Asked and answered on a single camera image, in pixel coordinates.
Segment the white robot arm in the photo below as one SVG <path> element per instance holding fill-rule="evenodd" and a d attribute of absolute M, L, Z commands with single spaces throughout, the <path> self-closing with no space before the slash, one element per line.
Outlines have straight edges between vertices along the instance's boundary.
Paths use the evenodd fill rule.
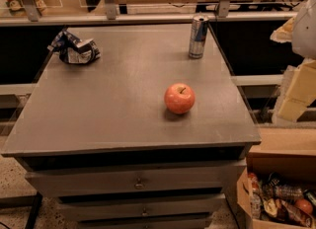
<path fill-rule="evenodd" d="M 316 100 L 316 0 L 308 0 L 270 40 L 290 42 L 292 51 L 303 57 L 300 65 L 283 74 L 273 115 L 274 122 L 297 122 Z"/>

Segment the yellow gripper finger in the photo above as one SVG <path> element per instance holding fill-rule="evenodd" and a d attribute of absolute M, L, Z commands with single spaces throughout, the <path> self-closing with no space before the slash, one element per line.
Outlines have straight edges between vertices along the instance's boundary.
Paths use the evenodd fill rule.
<path fill-rule="evenodd" d="M 296 122 L 316 100 L 316 60 L 304 59 L 294 69 L 277 116 Z"/>
<path fill-rule="evenodd" d="M 295 18 L 292 17 L 287 20 L 282 26 L 278 29 L 274 30 L 270 36 L 270 40 L 285 43 L 285 42 L 292 42 L 292 31 L 293 31 L 293 24 Z"/>

